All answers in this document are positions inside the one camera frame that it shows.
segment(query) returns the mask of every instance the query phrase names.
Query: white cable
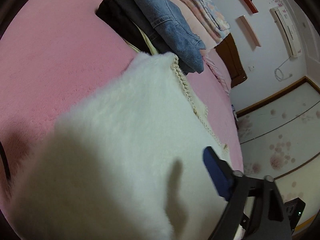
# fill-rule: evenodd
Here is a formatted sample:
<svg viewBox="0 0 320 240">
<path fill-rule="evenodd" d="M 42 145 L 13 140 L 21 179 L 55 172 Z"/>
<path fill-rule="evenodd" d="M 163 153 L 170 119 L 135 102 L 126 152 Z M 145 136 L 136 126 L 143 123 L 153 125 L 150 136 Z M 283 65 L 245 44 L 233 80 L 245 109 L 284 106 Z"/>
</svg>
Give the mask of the white cable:
<svg viewBox="0 0 320 240">
<path fill-rule="evenodd" d="M 290 73 L 289 76 L 285 78 L 285 77 L 284 77 L 284 73 L 283 73 L 282 70 L 280 69 L 281 66 L 282 66 L 284 63 L 286 63 L 289 59 L 290 59 L 290 58 L 286 59 L 285 62 L 283 62 L 279 67 L 277 67 L 277 68 L 275 69 L 275 78 L 276 78 L 279 82 L 284 81 L 284 80 L 287 80 L 287 79 L 289 79 L 289 78 L 291 78 L 291 77 L 293 76 L 292 73 Z"/>
</svg>

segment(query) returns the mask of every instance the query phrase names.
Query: white fluffy garment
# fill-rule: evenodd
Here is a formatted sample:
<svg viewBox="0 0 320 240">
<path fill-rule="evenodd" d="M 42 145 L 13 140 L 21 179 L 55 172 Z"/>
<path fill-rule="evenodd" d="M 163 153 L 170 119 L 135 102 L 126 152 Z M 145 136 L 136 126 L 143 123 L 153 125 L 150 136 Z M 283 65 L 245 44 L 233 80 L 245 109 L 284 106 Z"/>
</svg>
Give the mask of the white fluffy garment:
<svg viewBox="0 0 320 240">
<path fill-rule="evenodd" d="M 57 119 L 11 188 L 9 220 L 20 236 L 207 240 L 226 202 L 203 149 L 230 160 L 194 114 L 175 60 L 140 53 Z"/>
</svg>

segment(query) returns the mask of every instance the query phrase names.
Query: braided trim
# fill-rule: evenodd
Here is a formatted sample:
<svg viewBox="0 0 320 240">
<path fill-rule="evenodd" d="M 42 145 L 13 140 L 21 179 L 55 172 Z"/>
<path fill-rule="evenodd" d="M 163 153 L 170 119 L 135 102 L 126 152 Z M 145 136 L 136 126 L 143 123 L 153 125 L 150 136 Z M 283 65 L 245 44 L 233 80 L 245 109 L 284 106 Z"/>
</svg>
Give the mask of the braided trim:
<svg viewBox="0 0 320 240">
<path fill-rule="evenodd" d="M 219 140 L 218 137 L 215 136 L 215 134 L 213 133 L 213 131 L 210 129 L 210 127 L 207 126 L 207 124 L 204 122 L 204 120 L 201 118 L 201 116 L 198 113 L 198 110 L 196 109 L 196 105 L 193 101 L 193 98 L 191 96 L 191 93 L 189 91 L 187 82 L 186 82 L 186 77 L 185 75 L 182 73 L 180 67 L 179 67 L 179 58 L 177 55 L 174 55 L 174 61 L 171 64 L 171 69 L 175 72 L 177 78 L 179 79 L 179 83 L 181 84 L 181 87 L 184 91 L 184 94 L 186 95 L 188 101 L 190 102 L 193 112 L 195 113 L 195 115 L 197 116 L 197 118 L 200 120 L 200 122 L 203 124 L 203 126 L 207 129 L 207 131 L 212 135 L 212 137 L 216 140 L 216 142 L 218 143 L 218 145 L 222 148 L 223 153 L 227 153 L 229 152 L 229 146 L 226 144 L 222 144 Z M 205 110 L 205 116 L 208 117 L 208 108 L 206 107 Z"/>
</svg>

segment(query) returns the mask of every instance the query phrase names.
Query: air conditioner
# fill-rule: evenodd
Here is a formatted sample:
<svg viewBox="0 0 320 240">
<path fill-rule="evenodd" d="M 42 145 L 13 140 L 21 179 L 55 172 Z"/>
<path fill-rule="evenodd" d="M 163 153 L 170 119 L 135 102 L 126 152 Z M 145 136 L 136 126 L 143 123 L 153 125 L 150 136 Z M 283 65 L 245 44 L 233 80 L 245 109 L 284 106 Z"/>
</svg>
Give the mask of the air conditioner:
<svg viewBox="0 0 320 240">
<path fill-rule="evenodd" d="M 284 6 L 270 9 L 276 24 L 279 27 L 282 38 L 290 57 L 299 57 L 302 55 L 301 45 L 298 34 L 293 26 L 292 20 Z"/>
</svg>

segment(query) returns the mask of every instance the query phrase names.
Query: pink bedspread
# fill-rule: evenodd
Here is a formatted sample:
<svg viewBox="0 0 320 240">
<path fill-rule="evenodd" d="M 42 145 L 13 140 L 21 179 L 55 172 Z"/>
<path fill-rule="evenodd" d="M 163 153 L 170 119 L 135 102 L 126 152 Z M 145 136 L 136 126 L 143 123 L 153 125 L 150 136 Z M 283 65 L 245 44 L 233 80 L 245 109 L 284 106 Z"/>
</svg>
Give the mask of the pink bedspread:
<svg viewBox="0 0 320 240">
<path fill-rule="evenodd" d="M 119 76 L 136 55 L 95 16 L 101 1 L 29 0 L 0 40 L 0 140 L 12 173 L 57 115 Z M 188 78 L 209 107 L 216 135 L 229 145 L 234 168 L 242 170 L 229 98 L 208 68 Z M 4 180 L 1 165 L 2 189 Z"/>
</svg>

